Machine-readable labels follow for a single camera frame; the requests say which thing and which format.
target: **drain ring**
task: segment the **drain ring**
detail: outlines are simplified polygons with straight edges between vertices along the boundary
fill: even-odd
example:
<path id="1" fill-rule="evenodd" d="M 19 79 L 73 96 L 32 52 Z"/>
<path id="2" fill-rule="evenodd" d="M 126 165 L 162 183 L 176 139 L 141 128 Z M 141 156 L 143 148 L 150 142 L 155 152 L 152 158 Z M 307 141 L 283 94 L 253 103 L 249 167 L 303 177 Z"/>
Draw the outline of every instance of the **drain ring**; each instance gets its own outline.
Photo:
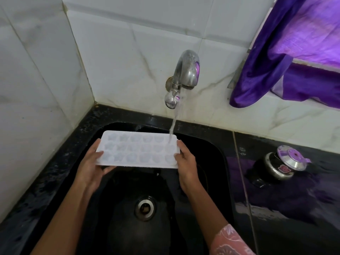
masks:
<path id="1" fill-rule="evenodd" d="M 152 218 L 156 210 L 156 204 L 151 197 L 139 200 L 135 206 L 135 215 L 141 221 L 148 221 Z"/>

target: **white ice tray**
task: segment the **white ice tray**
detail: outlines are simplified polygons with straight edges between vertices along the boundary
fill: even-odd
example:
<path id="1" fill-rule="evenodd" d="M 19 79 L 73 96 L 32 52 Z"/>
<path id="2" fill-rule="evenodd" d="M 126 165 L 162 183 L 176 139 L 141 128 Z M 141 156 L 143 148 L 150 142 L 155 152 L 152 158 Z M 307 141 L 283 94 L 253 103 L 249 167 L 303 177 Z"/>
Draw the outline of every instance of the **white ice tray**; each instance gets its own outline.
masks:
<path id="1" fill-rule="evenodd" d="M 177 137 L 165 133 L 105 131 L 97 151 L 103 166 L 178 168 L 174 158 L 180 152 Z"/>

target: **hand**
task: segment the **hand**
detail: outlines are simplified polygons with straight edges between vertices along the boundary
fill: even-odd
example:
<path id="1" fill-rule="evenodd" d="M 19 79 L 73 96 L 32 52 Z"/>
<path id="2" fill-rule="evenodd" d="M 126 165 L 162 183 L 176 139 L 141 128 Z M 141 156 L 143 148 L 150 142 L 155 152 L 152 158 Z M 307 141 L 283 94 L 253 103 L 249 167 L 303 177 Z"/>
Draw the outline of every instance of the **hand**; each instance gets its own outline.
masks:
<path id="1" fill-rule="evenodd" d="M 116 168 L 109 166 L 101 169 L 101 166 L 96 165 L 96 161 L 100 158 L 104 151 L 96 152 L 100 139 L 97 139 L 88 149 L 83 160 L 80 162 L 77 174 L 75 175 L 74 184 L 81 184 L 92 195 L 99 187 L 102 177 L 108 172 Z"/>
<path id="2" fill-rule="evenodd" d="M 183 141 L 177 141 L 178 147 L 183 154 L 175 154 L 175 159 L 178 164 L 178 173 L 180 175 L 180 185 L 185 194 L 188 194 L 189 188 L 195 184 L 200 184 L 197 174 L 196 159 L 190 153 Z"/>

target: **floral sleeve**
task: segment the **floral sleeve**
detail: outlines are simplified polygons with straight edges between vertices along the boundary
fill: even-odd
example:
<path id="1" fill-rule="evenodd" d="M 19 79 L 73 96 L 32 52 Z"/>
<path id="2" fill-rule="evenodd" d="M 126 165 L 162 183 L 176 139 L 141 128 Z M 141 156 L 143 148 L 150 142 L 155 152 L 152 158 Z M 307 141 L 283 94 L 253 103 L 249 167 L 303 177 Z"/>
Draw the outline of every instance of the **floral sleeve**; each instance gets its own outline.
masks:
<path id="1" fill-rule="evenodd" d="M 255 255 L 245 244 L 231 224 L 226 225 L 215 236 L 210 255 Z"/>

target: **faucet spout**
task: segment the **faucet spout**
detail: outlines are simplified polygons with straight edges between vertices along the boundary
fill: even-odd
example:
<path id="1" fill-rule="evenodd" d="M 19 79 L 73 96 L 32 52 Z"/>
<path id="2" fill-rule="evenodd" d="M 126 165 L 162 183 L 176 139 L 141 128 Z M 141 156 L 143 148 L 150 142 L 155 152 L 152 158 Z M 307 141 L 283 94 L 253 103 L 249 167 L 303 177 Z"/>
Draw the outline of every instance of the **faucet spout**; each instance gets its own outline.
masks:
<path id="1" fill-rule="evenodd" d="M 198 83 L 200 74 L 200 59 L 192 50 L 186 50 L 178 60 L 171 82 L 166 83 L 168 93 L 165 96 L 165 105 L 174 109 L 180 101 L 181 87 L 193 89 Z"/>

